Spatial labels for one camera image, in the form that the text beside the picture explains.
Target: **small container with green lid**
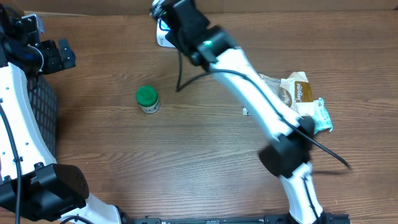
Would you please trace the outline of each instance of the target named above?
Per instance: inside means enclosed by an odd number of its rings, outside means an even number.
[[[137,90],[136,99],[145,113],[155,113],[159,110],[159,97],[156,90],[152,86],[142,86]]]

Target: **wooden surface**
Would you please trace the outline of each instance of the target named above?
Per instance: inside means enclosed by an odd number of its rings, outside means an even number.
[[[304,71],[334,130],[317,140],[314,183],[325,211],[353,223],[398,219],[398,12],[214,14],[271,77]],[[287,213],[278,178],[257,158],[267,145],[241,105],[212,78],[175,93],[177,53],[157,46],[148,16],[45,18],[44,39],[68,38],[77,68],[48,77],[60,100],[58,162],[132,217],[248,217]],[[187,61],[184,79],[201,72]],[[144,114],[152,85],[162,107]],[[341,175],[322,172],[337,171]],[[1,211],[0,223],[13,214]]]
[[[0,0],[25,11],[84,15],[148,15],[152,0]],[[398,0],[196,0],[205,13],[391,10]]]

